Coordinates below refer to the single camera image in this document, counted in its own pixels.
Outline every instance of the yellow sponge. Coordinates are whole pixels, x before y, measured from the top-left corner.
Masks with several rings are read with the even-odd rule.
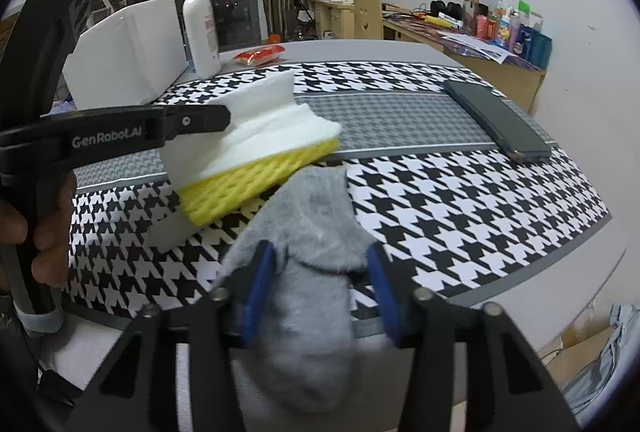
[[[339,146],[339,140],[333,138],[247,163],[179,189],[182,209],[193,224],[211,224]]]

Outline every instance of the white box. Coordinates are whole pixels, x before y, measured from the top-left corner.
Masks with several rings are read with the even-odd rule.
[[[143,105],[187,67],[175,0],[127,6],[80,35],[63,74],[80,109]]]

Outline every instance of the human hand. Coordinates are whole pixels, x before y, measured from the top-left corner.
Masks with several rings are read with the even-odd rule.
[[[61,287],[66,282],[72,200],[77,188],[76,175],[70,172],[58,192],[58,211],[41,221],[34,231],[33,242],[40,253],[31,263],[31,272],[41,284]],[[27,238],[27,232],[24,217],[9,203],[0,200],[0,244],[21,244]],[[0,291],[8,290],[0,264]]]

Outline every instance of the wooden chair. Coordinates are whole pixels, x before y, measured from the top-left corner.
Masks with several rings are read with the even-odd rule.
[[[354,38],[382,40],[382,1],[354,0]]]

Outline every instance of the paper sheet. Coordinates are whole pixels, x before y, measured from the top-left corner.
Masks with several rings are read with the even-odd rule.
[[[472,37],[470,35],[463,35],[459,33],[449,33],[447,31],[438,31],[438,35],[446,40],[451,40],[462,44],[463,46],[471,47],[476,51],[482,53],[487,58],[495,60],[499,64],[503,63],[509,55],[513,53],[508,52],[506,49],[493,44],[488,44],[480,40],[479,38]]]

